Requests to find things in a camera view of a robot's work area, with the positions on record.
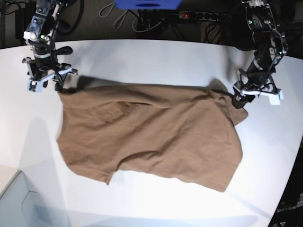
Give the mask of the black power strip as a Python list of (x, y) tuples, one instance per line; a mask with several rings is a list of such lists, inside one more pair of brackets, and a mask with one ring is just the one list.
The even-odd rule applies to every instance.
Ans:
[(225, 18), (226, 14), (210, 13), (210, 12), (195, 12), (195, 11), (180, 11), (178, 13), (178, 16), (182, 20), (217, 22)]

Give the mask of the brown t-shirt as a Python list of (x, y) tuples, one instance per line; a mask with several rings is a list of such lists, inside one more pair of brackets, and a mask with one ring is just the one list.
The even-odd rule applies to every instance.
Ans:
[(137, 171), (224, 192), (242, 160), (235, 127), (248, 113), (204, 87), (124, 84), (59, 92), (67, 167), (110, 183)]

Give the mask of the blue plastic box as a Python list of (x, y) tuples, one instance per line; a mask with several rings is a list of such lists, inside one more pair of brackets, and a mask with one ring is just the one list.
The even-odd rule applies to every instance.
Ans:
[(175, 10), (181, 0), (114, 0), (119, 9), (168, 9)]

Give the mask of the grey bin at corner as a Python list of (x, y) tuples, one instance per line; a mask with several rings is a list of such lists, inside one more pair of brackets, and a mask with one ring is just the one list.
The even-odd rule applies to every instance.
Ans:
[(38, 214), (39, 196), (39, 193), (29, 190), (23, 172), (18, 172), (0, 194), (0, 225), (43, 227)]

